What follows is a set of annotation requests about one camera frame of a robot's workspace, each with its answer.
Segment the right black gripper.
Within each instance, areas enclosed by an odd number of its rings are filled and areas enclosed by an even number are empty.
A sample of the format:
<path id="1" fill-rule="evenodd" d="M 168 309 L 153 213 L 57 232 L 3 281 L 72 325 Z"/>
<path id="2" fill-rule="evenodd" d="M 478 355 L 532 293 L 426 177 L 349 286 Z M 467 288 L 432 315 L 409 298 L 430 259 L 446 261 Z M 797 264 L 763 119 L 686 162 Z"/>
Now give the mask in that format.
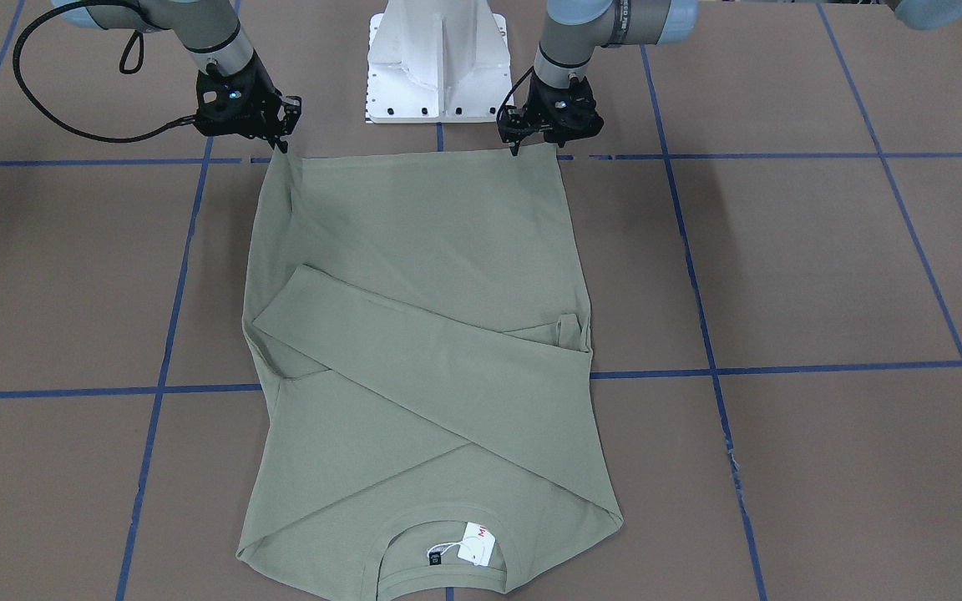
<path id="1" fill-rule="evenodd" d="M 263 63 L 248 63 L 232 76 L 198 73 L 195 129 L 205 136 L 239 134 L 276 141 L 277 151 L 286 154 L 282 100 Z"/>

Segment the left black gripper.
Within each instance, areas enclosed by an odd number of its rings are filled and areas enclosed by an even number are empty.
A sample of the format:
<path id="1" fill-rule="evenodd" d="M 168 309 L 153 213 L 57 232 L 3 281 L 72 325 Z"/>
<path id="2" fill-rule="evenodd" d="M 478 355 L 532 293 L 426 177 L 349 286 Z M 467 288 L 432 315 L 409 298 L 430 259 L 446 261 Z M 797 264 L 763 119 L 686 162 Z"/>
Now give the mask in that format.
<path id="1" fill-rule="evenodd" d="M 542 134 L 545 142 L 566 144 L 598 136 L 604 120 L 587 78 L 572 78 L 568 88 L 555 88 L 532 75 L 523 109 L 524 133 Z M 510 153 L 519 155 L 522 141 L 509 141 Z"/>

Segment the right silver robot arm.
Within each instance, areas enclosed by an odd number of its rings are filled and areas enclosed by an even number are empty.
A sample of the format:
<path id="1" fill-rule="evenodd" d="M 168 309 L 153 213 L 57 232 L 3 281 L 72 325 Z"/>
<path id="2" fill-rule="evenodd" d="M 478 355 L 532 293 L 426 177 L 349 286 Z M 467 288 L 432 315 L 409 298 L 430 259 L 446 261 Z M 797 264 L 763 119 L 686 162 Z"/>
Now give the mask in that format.
<path id="1" fill-rule="evenodd" d="M 41 19 L 58 15 L 81 28 L 130 29 L 138 37 L 173 32 L 197 65 L 197 111 L 167 126 L 262 139 L 286 152 L 301 99 L 272 83 L 229 1 L 54 1 Z"/>

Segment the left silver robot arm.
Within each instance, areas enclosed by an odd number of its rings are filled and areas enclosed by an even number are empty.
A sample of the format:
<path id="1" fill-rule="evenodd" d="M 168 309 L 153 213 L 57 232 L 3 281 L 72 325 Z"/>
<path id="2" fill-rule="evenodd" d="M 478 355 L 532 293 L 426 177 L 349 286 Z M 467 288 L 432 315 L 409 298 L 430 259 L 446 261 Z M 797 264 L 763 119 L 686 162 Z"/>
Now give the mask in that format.
<path id="1" fill-rule="evenodd" d="M 598 114 L 587 78 L 598 48 L 676 44 L 696 26 L 698 1 L 549 1 L 534 64 L 512 90 L 529 83 L 522 107 L 508 92 L 496 113 L 501 140 L 512 154 L 532 134 L 564 147 L 566 142 L 598 136 Z"/>

